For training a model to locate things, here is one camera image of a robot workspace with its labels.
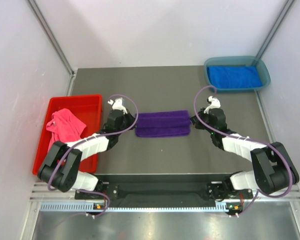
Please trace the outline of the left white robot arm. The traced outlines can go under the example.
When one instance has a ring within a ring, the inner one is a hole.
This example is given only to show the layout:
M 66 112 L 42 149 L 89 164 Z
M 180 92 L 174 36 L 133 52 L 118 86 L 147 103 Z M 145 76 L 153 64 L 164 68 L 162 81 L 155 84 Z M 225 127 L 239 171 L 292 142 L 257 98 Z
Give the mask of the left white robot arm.
M 100 131 L 73 142 L 56 141 L 48 150 L 37 177 L 50 190 L 94 191 L 99 180 L 91 173 L 80 171 L 81 162 L 112 149 L 122 133 L 135 127 L 136 119 L 128 110 L 111 110 Z

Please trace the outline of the blue towel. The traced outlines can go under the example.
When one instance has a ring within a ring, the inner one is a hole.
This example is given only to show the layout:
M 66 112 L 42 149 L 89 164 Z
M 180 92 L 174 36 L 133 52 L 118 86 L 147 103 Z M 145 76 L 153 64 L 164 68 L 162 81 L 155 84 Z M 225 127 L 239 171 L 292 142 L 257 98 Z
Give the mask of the blue towel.
M 263 83 L 255 66 L 209 66 L 211 85 L 222 90 L 254 89 Z

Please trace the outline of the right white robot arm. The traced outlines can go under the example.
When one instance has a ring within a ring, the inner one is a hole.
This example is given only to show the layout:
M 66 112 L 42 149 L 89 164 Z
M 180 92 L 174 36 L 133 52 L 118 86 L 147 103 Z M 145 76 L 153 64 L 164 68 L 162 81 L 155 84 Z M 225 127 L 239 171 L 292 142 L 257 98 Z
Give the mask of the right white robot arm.
M 252 171 L 233 173 L 225 182 L 233 191 L 259 190 L 270 195 L 296 185 L 300 176 L 286 148 L 280 142 L 255 142 L 228 128 L 224 111 L 202 108 L 190 118 L 198 130 L 206 130 L 217 148 L 240 156 L 252 163 Z

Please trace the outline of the purple towel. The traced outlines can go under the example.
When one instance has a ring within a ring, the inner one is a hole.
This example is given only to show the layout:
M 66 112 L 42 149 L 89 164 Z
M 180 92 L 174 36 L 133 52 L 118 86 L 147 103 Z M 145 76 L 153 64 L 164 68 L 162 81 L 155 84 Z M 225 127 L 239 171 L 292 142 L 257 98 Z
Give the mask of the purple towel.
M 191 132 L 187 110 L 145 112 L 138 115 L 135 135 L 139 138 L 170 138 L 188 136 Z

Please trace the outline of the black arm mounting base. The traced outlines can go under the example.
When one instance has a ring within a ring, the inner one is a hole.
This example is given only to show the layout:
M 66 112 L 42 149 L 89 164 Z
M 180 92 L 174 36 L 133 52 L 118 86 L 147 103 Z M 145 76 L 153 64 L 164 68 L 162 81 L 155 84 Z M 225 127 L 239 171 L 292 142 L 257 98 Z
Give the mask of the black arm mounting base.
M 96 191 L 112 208 L 213 207 L 216 201 L 251 200 L 251 190 L 234 190 L 226 173 L 97 174 Z

